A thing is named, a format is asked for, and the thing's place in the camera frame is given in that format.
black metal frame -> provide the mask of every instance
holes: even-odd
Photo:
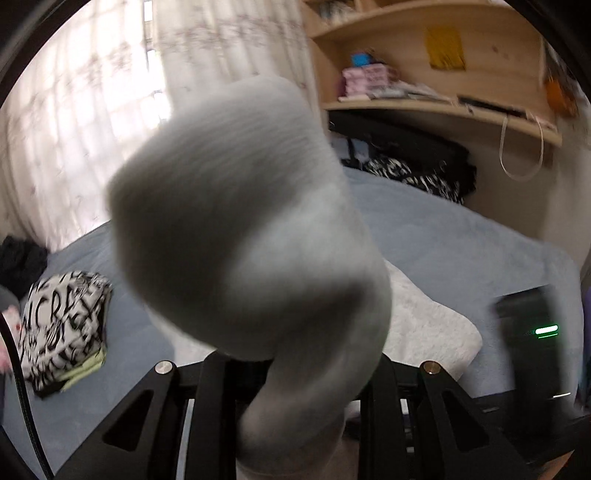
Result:
[[[56,480],[175,478],[191,398],[184,477],[235,480],[236,419],[264,384],[269,363],[237,362],[215,352],[199,364],[166,365],[170,371],[165,373],[158,373],[160,364],[150,370],[66,461]],[[414,368],[383,356],[359,399],[359,480],[472,480],[476,472],[482,480],[533,480],[554,442],[530,448],[530,457],[524,458],[493,421],[505,417],[487,418],[482,411],[483,406],[500,411],[507,398],[495,395],[481,399],[479,406],[434,362]],[[407,416],[401,399],[407,401]],[[572,448],[564,445],[552,454]]]

white cord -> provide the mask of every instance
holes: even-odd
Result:
[[[507,133],[507,125],[509,124],[509,115],[505,115],[505,119],[503,120],[503,129],[501,130],[501,146],[499,148],[499,160],[501,161],[501,167],[503,167],[503,171],[506,175],[515,181],[526,182],[530,181],[534,178],[542,169],[542,164],[544,163],[544,130],[542,129],[542,125],[540,124],[540,120],[535,117],[535,121],[538,122],[538,127],[540,127],[540,138],[542,139],[542,147],[540,150],[540,162],[538,166],[529,174],[527,175],[515,175],[508,171],[505,168],[505,164],[503,163],[503,150],[505,149],[505,134]]]

sheer white curtain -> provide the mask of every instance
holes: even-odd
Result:
[[[0,235],[52,251],[109,219],[113,173],[173,107],[278,74],[318,114],[297,0],[90,0],[0,109]]]
[[[12,187],[5,225],[51,250],[108,220],[106,183],[159,123],[142,9],[142,0],[92,0],[44,45],[0,110],[0,174]]]
[[[230,82],[277,74],[319,116],[298,0],[153,0],[154,47],[174,106]]]

black and white patterned fabric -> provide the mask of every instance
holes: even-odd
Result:
[[[105,346],[111,291],[107,278],[82,271],[41,279],[31,287],[18,347],[23,373],[36,394],[44,396],[61,375]]]
[[[362,169],[378,177],[411,185],[451,202],[461,205],[464,203],[460,181],[446,178],[443,167],[440,167],[440,171],[413,171],[405,161],[377,154],[365,163]]]

wooden shelf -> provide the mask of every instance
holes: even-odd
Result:
[[[492,112],[483,108],[467,107],[463,105],[451,105],[444,102],[431,102],[427,100],[360,100],[356,102],[330,102],[323,103],[324,110],[361,110],[361,109],[384,109],[441,113],[462,118],[471,118],[477,121],[494,125],[502,125],[505,115]],[[541,138],[540,127],[535,122],[509,116],[507,128],[521,132],[535,138]],[[551,128],[542,127],[544,141],[557,147],[562,146],[562,135]]]
[[[318,0],[304,0],[305,3],[319,3]],[[482,7],[490,9],[502,9],[520,16],[513,8],[505,4],[492,4],[488,0],[413,0],[400,2],[387,7],[359,13],[354,19],[330,27],[315,30],[310,35],[313,40],[347,40],[366,33],[384,30],[396,23],[396,18],[403,13],[420,11],[437,7]]]

